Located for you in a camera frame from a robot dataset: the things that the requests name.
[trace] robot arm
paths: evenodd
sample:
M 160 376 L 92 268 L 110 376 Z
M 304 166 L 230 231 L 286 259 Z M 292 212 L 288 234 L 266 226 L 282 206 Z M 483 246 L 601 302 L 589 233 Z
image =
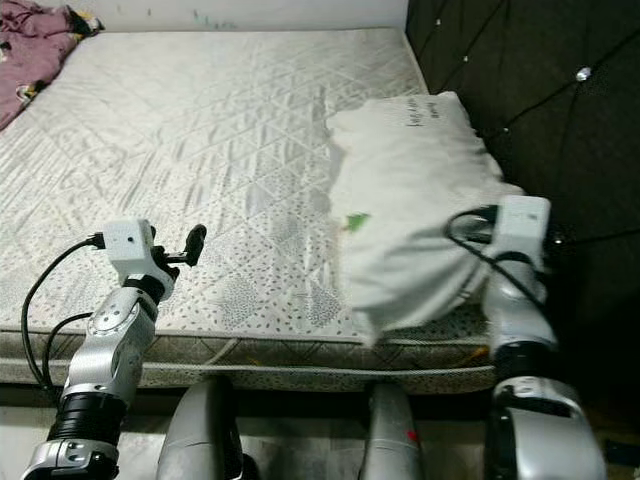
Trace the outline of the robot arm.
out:
M 158 304 L 169 298 L 179 270 L 197 263 L 206 229 L 196 226 L 185 252 L 153 245 L 146 220 L 112 222 L 104 229 L 115 289 L 87 322 L 86 338 L 71 360 L 56 421 L 39 445 L 24 480 L 111 480 L 118 474 L 120 425 L 133 401 L 143 354 L 155 334 Z
M 549 202 L 505 197 L 490 251 L 539 298 Z M 498 376 L 487 427 L 485 479 L 600 480 L 604 460 L 575 390 L 562 380 L 558 343 L 543 313 L 499 273 L 489 281 L 483 310 Z

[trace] floor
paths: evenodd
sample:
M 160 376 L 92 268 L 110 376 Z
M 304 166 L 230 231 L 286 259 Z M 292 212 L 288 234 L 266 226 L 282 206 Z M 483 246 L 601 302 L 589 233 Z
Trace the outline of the floor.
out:
M 54 418 L 51 409 L 0 408 L 0 480 L 20 478 L 35 445 Z M 168 428 L 167 417 L 130 419 L 120 440 L 118 480 L 151 480 Z M 481 422 L 419 422 L 429 478 L 482 478 Z M 356 480 L 364 453 L 364 428 L 349 420 L 239 418 L 246 453 L 261 478 Z

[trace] white wall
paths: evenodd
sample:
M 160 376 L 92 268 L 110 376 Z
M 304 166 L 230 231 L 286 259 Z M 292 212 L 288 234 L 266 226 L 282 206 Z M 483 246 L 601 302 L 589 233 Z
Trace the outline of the white wall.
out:
M 398 27 L 408 0 L 38 0 L 96 14 L 108 31 Z

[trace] green stain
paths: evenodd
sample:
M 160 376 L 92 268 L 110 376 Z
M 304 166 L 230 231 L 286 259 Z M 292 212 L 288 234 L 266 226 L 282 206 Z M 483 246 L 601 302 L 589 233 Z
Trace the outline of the green stain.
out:
M 355 233 L 362 228 L 364 222 L 370 217 L 368 213 L 354 213 L 353 215 L 349 215 L 347 217 L 347 227 L 346 229 L 351 233 Z

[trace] black tufted headboard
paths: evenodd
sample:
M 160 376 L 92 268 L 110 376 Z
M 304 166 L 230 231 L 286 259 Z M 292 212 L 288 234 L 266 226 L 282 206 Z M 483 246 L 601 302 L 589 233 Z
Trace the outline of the black tufted headboard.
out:
M 640 1 L 413 0 L 407 34 L 430 92 L 456 91 L 507 180 L 552 201 L 574 373 L 638 381 Z

